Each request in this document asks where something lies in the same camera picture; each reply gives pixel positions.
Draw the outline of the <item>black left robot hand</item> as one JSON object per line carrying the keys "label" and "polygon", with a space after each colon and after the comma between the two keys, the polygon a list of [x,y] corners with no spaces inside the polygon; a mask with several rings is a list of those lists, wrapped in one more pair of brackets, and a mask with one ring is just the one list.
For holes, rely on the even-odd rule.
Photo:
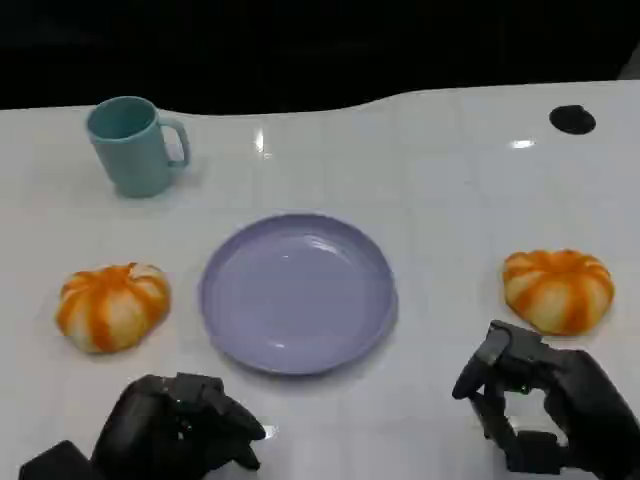
{"label": "black left robot hand", "polygon": [[148,374],[131,382],[106,420],[91,464],[107,479],[202,479],[228,463],[255,472],[266,431],[220,378]]}

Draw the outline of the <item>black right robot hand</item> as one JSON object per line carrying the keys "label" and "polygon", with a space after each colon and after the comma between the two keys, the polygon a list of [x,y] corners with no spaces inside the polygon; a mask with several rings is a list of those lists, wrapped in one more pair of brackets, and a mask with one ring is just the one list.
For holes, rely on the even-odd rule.
{"label": "black right robot hand", "polygon": [[[517,430],[506,392],[545,394],[544,409],[565,434]],[[639,421],[598,362],[583,350],[555,349],[540,334],[499,320],[458,377],[455,399],[470,401],[486,439],[510,472],[558,475],[579,469],[599,479],[639,476]]]}

